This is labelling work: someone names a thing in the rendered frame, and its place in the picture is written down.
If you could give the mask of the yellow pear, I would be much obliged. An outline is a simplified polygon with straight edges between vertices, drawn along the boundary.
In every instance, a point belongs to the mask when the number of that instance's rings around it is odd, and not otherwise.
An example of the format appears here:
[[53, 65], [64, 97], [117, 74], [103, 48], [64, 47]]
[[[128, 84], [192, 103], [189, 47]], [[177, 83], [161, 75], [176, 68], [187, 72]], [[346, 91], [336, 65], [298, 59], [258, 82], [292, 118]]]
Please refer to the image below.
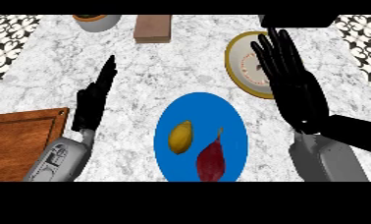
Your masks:
[[181, 154], [190, 148], [193, 142], [193, 125], [189, 120], [180, 123], [171, 130], [168, 146], [176, 154]]

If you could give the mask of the white bowl with yellow rim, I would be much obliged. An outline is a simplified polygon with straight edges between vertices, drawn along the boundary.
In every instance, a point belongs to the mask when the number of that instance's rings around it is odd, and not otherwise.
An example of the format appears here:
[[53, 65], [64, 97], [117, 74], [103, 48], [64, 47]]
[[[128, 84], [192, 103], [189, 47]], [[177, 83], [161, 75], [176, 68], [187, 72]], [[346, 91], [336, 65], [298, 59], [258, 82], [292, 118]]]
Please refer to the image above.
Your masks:
[[261, 34], [267, 32], [248, 31], [230, 41], [226, 49], [226, 69], [233, 82], [245, 92], [260, 98], [273, 99], [270, 80], [251, 48], [251, 42], [258, 40]]

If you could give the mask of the black appliance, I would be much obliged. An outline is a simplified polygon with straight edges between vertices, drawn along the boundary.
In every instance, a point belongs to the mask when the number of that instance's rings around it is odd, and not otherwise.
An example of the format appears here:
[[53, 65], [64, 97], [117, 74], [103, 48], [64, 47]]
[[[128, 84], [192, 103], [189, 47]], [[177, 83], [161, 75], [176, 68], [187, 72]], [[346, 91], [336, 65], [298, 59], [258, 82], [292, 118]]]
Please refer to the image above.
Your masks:
[[264, 28], [327, 28], [338, 15], [260, 15]]

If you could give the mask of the grey plant pot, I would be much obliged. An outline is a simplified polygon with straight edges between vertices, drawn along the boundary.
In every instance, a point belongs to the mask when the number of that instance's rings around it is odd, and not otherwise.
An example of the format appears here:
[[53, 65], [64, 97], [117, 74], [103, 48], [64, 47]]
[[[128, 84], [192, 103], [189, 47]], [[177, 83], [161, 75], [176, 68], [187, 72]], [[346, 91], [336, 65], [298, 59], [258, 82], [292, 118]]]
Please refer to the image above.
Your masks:
[[89, 32], [102, 32], [111, 29], [117, 25], [121, 17], [121, 15], [73, 16], [81, 28]]

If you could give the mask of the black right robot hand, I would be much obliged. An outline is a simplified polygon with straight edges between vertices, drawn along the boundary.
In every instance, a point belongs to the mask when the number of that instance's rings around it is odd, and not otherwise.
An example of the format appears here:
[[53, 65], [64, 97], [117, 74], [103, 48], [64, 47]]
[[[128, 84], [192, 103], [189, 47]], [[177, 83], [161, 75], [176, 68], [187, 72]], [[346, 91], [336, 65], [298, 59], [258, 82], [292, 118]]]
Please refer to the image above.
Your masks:
[[293, 129], [307, 135], [320, 134], [371, 151], [371, 122], [329, 115], [326, 94], [285, 29], [268, 29], [251, 42], [280, 114]]

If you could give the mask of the blue plate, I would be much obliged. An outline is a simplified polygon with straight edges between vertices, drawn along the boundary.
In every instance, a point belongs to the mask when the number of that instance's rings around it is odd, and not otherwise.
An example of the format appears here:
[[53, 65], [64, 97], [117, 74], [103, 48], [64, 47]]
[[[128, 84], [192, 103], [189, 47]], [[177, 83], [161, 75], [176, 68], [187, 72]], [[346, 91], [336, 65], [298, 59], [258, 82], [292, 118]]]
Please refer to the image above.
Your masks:
[[[176, 154], [168, 147], [168, 135], [186, 120], [193, 126], [193, 142], [187, 151]], [[245, 123], [232, 104], [208, 92], [180, 96], [168, 105], [158, 120], [154, 150], [158, 166], [170, 182], [199, 182], [196, 160], [208, 145], [221, 139], [227, 164], [221, 182], [237, 180], [248, 156]]]

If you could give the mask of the dark red vegetable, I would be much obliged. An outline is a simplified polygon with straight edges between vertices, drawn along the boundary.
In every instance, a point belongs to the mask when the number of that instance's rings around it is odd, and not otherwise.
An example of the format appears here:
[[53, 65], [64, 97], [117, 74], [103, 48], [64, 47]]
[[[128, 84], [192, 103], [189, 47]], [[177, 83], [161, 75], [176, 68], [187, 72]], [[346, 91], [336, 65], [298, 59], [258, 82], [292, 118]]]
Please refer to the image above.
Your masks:
[[217, 182], [223, 178], [226, 174], [227, 163], [220, 136], [217, 136], [217, 139], [199, 153], [196, 167], [202, 182]]

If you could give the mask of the brown wooden block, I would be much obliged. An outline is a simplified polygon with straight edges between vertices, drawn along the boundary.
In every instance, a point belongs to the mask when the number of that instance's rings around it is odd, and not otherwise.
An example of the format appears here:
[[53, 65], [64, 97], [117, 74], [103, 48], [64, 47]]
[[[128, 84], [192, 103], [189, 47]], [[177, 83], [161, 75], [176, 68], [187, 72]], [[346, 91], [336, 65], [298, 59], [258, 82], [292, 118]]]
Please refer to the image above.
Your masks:
[[171, 40], [171, 16], [139, 15], [134, 39], [137, 43], [168, 43]]

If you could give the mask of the brown wooden cutting board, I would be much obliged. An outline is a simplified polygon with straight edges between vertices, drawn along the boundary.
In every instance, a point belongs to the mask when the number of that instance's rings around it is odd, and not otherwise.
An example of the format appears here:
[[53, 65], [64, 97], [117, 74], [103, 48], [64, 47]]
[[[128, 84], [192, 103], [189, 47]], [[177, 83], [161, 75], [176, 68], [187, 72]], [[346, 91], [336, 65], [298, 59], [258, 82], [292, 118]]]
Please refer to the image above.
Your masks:
[[67, 107], [0, 114], [0, 182], [20, 182], [62, 136]]

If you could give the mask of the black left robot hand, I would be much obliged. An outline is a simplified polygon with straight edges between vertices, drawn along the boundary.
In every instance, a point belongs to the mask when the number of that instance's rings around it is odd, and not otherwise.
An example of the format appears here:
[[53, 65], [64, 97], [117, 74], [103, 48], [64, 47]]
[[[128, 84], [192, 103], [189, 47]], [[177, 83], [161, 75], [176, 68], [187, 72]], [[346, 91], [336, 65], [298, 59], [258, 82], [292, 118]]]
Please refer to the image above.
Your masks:
[[98, 81], [77, 92], [77, 109], [71, 126], [74, 132], [98, 130], [117, 74], [115, 56], [111, 56], [102, 68]]

